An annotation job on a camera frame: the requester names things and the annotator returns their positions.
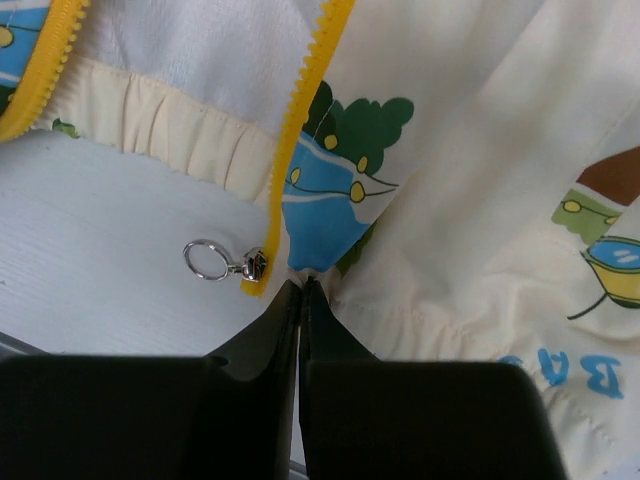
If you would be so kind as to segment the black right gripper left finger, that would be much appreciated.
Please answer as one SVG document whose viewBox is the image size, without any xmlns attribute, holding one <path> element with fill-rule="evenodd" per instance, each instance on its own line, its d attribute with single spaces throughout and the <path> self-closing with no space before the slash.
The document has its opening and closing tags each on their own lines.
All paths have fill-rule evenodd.
<svg viewBox="0 0 640 480">
<path fill-rule="evenodd" d="M 296 316 L 284 284 L 200 357 L 16 355 L 1 364 L 5 479 L 284 479 Z"/>
</svg>

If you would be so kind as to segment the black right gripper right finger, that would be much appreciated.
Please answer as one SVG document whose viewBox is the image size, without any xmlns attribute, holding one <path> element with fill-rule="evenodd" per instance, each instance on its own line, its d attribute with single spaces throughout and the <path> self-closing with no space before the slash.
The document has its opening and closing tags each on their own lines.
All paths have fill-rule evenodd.
<svg viewBox="0 0 640 480">
<path fill-rule="evenodd" d="M 305 285 L 300 423 L 314 479 L 593 479 L 617 460 L 620 352 L 546 287 L 492 275 L 332 302 Z"/>
</svg>

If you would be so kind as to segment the yellow dinosaur print kids jacket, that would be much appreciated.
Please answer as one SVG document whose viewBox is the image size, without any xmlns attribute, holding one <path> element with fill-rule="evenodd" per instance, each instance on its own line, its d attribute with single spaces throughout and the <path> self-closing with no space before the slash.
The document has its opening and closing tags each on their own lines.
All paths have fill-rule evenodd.
<svg viewBox="0 0 640 480">
<path fill-rule="evenodd" d="M 639 472 L 635 1 L 5 1 L 1 332 L 200 357 L 332 302 L 538 282 L 620 352 Z"/>
</svg>

